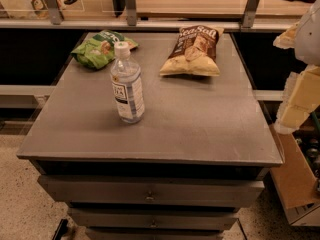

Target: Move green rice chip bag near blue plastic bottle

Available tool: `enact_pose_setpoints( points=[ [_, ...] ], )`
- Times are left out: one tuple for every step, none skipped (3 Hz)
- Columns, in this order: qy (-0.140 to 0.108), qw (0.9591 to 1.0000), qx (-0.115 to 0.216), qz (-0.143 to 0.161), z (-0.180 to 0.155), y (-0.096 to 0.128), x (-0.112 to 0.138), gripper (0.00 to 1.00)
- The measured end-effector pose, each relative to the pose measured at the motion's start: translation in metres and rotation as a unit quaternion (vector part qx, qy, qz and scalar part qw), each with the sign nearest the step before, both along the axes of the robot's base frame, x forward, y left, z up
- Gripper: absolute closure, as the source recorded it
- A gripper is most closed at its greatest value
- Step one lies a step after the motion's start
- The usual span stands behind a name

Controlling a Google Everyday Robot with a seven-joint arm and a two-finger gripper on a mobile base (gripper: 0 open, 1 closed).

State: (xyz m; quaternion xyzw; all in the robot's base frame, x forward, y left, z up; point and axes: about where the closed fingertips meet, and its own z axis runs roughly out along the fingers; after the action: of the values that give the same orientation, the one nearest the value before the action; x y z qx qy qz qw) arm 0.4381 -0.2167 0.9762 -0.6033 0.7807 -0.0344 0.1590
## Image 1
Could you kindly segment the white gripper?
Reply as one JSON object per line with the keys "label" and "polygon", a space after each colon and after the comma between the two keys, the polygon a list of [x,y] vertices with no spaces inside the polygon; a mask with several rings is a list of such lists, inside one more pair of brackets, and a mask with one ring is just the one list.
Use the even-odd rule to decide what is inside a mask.
{"label": "white gripper", "polygon": [[298,60],[313,64],[301,73],[291,72],[285,83],[274,129],[291,134],[320,106],[320,0],[311,5],[299,24],[294,23],[277,36],[273,45],[280,49],[295,47]]}

